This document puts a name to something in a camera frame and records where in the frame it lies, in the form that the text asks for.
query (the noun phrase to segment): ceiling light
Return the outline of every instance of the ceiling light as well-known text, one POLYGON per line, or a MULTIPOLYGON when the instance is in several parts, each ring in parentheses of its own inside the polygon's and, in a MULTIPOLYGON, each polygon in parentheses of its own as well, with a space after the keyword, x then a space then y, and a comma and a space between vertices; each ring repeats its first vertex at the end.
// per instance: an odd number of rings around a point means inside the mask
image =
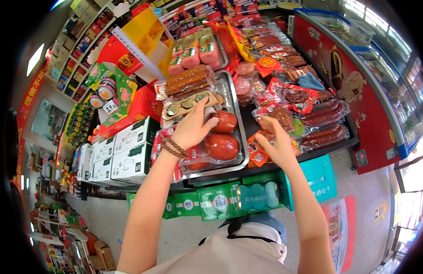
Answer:
POLYGON ((33 56, 28 61, 28 67, 27 67, 27 76, 32 72, 32 69, 35 67, 35 65, 38 63, 39 59, 41 58, 41 53, 43 52, 44 44, 42 44, 38 50, 33 54, 33 56))

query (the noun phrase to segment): white cardboard box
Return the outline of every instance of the white cardboard box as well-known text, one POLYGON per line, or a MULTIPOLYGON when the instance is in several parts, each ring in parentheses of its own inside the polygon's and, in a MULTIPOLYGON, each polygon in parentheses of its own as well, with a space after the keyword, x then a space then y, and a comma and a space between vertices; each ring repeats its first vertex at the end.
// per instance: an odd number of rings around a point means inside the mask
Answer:
POLYGON ((82 145, 80 148, 79 166, 77 168, 78 181, 89 181, 91 154, 93 154, 93 146, 88 143, 82 145))
POLYGON ((111 186, 132 186, 133 184, 111 179, 112 157, 94 163, 94 182, 111 186))
POLYGON ((142 143, 152 145, 155 134, 160 129, 160 123, 148 116, 145 119, 128 126, 117 133, 114 146, 114 154, 134 148, 142 143))
POLYGON ((143 143, 117 153, 112 161, 111 178, 133 184, 142 184, 149 172, 152 146, 143 143))
POLYGON ((95 161, 102 161, 114 155, 115 137, 116 135, 97 145, 97 149, 95 150, 95 161))

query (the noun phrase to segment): ice cream poster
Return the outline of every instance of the ice cream poster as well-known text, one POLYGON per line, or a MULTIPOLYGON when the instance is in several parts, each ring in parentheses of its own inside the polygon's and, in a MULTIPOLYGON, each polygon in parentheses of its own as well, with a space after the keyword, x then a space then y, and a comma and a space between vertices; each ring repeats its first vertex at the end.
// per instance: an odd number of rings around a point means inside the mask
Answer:
POLYGON ((329 226, 329 242, 336 273, 346 271, 353 256, 355 237, 354 196, 350 195, 322 207, 329 226))

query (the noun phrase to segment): price tag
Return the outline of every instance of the price tag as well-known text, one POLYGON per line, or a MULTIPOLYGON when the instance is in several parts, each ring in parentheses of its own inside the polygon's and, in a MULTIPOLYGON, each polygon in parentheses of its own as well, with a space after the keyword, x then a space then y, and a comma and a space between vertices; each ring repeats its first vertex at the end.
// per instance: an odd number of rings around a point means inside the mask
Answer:
POLYGON ((103 106, 103 109, 106 113, 108 113, 108 115, 111 115, 118 110, 118 107, 112 100, 110 100, 103 106))

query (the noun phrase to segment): floor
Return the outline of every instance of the floor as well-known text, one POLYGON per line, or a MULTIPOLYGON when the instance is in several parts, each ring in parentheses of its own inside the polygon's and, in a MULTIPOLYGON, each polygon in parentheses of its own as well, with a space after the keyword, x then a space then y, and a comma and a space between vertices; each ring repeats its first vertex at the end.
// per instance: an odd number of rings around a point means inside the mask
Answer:
MULTIPOLYGON (((336 176, 338 195, 321 203, 330 204, 349 195, 356 200, 356 237, 351 267, 346 273, 370 273, 382 261, 390 226, 390 206, 384 218, 374 222, 374 209, 383 200, 390 204, 390 167, 357 175, 352 171, 347 151, 330 156, 336 176)), ((120 256, 117 239, 123 239, 128 217, 128 206, 123 200, 88 197, 88 201, 67 196, 69 204, 79 212, 90 231, 110 245, 116 263, 120 256)), ((286 208, 274 210, 284 222, 287 233, 288 255, 285 266, 296 272, 299 257, 295 214, 286 208)), ((202 222, 200 216, 163 220, 158 244, 158 263, 191 249, 208 236, 221 221, 202 222)))

